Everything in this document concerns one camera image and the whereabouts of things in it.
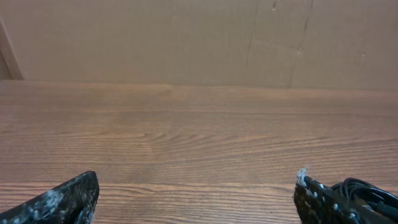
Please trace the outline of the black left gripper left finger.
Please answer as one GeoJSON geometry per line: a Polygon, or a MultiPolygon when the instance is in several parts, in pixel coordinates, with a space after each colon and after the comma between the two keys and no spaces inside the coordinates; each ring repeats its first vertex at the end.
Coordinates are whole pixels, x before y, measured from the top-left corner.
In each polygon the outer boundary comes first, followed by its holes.
{"type": "Polygon", "coordinates": [[[100,187],[86,171],[1,213],[1,224],[92,224],[100,187]]]}

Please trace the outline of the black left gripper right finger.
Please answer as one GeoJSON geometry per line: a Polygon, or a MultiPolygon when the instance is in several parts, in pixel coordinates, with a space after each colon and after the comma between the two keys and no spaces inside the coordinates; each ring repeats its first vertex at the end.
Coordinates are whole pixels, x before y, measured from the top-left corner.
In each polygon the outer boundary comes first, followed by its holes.
{"type": "Polygon", "coordinates": [[[294,204],[302,223],[397,224],[397,196],[355,178],[328,187],[300,169],[294,204]]]}

